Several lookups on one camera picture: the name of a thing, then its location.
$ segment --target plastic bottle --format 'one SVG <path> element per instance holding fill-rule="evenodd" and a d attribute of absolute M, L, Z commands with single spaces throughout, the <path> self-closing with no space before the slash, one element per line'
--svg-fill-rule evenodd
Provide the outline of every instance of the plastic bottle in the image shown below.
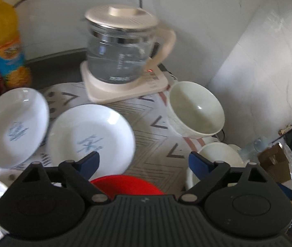
<path fill-rule="evenodd" d="M 269 145 L 270 140 L 264 136 L 247 144 L 239 151 L 239 155 L 243 161 L 259 163 L 257 155 L 263 152 Z"/>
<path fill-rule="evenodd" d="M 31 85 L 30 70 L 25 67 L 15 9 L 0 0 L 0 73 L 8 89 Z"/>

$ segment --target red bowl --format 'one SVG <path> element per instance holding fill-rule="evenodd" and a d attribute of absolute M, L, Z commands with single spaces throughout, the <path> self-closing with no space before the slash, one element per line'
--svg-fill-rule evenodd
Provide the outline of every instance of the red bowl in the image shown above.
<path fill-rule="evenodd" d="M 103 176 L 90 181 L 111 199 L 116 195 L 162 195 L 153 184 L 134 176 Z"/>

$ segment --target kettle lid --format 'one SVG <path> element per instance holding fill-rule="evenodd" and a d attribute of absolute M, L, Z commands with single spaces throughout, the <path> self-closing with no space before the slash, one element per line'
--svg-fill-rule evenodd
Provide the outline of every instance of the kettle lid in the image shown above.
<path fill-rule="evenodd" d="M 154 28 L 159 20 L 142 8 L 128 5 L 96 6 L 85 14 L 86 19 L 104 28 L 145 30 Z"/>

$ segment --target cardboard box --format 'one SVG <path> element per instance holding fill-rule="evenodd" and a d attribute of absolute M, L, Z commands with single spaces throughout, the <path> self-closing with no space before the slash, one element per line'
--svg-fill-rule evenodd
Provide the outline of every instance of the cardboard box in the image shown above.
<path fill-rule="evenodd" d="M 258 155 L 260 166 L 274 178 L 277 183 L 291 179 L 289 161 L 279 144 L 264 150 Z"/>

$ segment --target orange juice bottle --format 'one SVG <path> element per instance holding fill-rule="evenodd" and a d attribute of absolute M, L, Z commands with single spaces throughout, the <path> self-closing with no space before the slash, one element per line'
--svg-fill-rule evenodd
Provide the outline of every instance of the orange juice bottle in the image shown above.
<path fill-rule="evenodd" d="M 8 89 L 31 85 L 30 70 L 25 67 L 18 18 L 15 9 L 0 0 L 0 73 Z"/>

